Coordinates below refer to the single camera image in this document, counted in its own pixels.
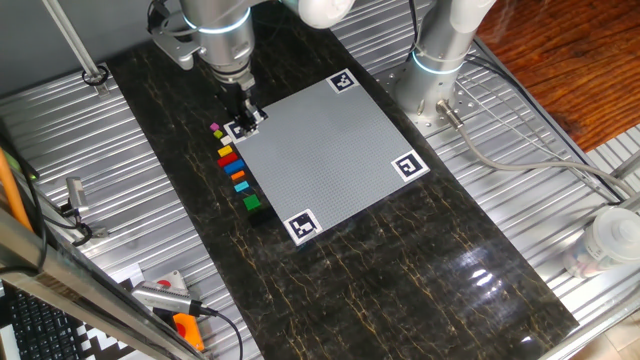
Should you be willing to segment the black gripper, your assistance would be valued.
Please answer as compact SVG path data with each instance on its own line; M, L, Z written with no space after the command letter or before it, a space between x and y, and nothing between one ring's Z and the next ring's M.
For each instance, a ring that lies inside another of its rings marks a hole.
M256 132L258 125L268 118L267 113L255 105L254 83L242 86L240 83L220 83L218 99L227 113L234 118L232 132L236 138L243 138Z

